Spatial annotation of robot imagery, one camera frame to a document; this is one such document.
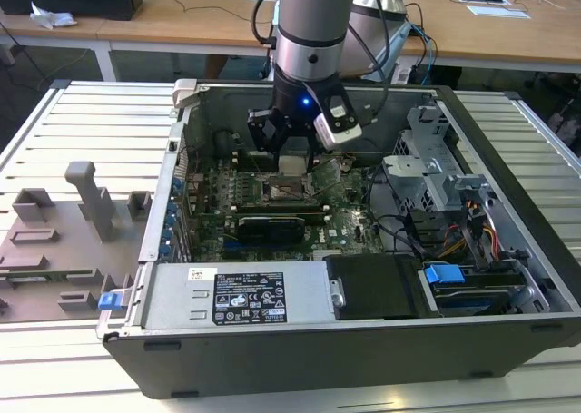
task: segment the blue drive bracket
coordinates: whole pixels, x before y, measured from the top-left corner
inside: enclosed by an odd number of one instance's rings
[[[424,270],[429,284],[464,283],[464,274],[458,265],[433,264]]]
[[[105,292],[99,299],[99,310],[124,310],[129,303],[130,289],[117,289]]]

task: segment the blue latch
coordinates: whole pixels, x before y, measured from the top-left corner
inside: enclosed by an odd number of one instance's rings
[[[433,264],[424,270],[428,283],[464,283],[464,274],[458,265]]]
[[[99,299],[99,310],[123,310],[123,293],[105,292]]]

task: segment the barcode sticker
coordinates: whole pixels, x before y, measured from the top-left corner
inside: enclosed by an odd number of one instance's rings
[[[214,280],[218,268],[190,268],[188,270],[189,281]]]

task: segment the table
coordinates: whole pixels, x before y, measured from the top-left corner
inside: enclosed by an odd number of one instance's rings
[[[250,18],[254,5],[253,0],[143,0],[132,21],[77,17],[78,25],[54,30],[37,25],[26,15],[0,14],[0,21],[22,45],[93,50],[103,79],[114,82],[118,76],[112,50],[241,56],[266,54],[266,49],[252,35],[250,22],[236,16]],[[258,16],[262,34],[268,33],[273,12],[274,3],[265,2]],[[0,44],[13,43],[0,31]]]
[[[253,0],[178,0],[185,8],[219,6],[250,18]],[[581,72],[581,0],[520,0],[531,19],[475,16],[466,4],[449,0],[406,0],[422,6],[427,32],[439,48],[437,64],[524,71]],[[273,2],[261,9],[260,21],[272,19]],[[409,8],[418,22],[415,7]],[[221,9],[193,9],[184,13],[175,0],[143,0],[130,22],[78,18],[79,25],[53,31],[26,16],[0,15],[0,21],[24,45],[90,48],[97,56],[103,79],[117,80],[112,50],[232,54],[266,53],[252,36],[250,25]],[[268,25],[260,25],[266,34]],[[0,34],[0,44],[11,44]],[[419,38],[409,38],[400,64],[413,65],[422,52]]]
[[[457,94],[557,233],[574,253],[577,247],[581,260],[581,244],[576,243],[581,241],[581,183],[575,177],[581,174],[581,162],[566,154],[566,147],[543,130],[521,101],[502,93]],[[168,128],[177,120],[171,95],[172,84],[72,82],[66,89],[49,89],[0,154],[0,239],[5,235],[1,230],[14,220],[11,203],[23,187],[40,184],[53,200],[79,200],[63,177],[71,160],[96,162],[98,182],[114,199],[133,190],[154,191]],[[114,139],[119,142],[111,144]],[[120,178],[126,175],[133,177]],[[548,176],[567,182],[565,193],[539,187]],[[96,321],[66,324],[39,322],[26,329],[22,324],[0,324],[0,375],[9,376],[0,384],[1,411],[93,412],[115,406],[144,413],[573,413],[581,408],[581,346],[545,351],[501,379],[151,400],[100,344]]]
[[[421,6],[426,31],[438,43],[437,64],[581,73],[581,0],[548,0],[565,9],[530,0],[509,6],[527,8],[530,19],[476,16],[468,4],[449,0],[405,1]],[[409,17],[419,24],[415,6],[409,7]],[[414,64],[422,51],[420,39],[409,38],[401,62]]]

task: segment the black plastic cover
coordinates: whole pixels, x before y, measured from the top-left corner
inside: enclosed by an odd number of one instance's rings
[[[417,268],[410,256],[352,254],[329,256],[329,278],[339,280],[346,301],[339,320],[403,320],[429,315]]]

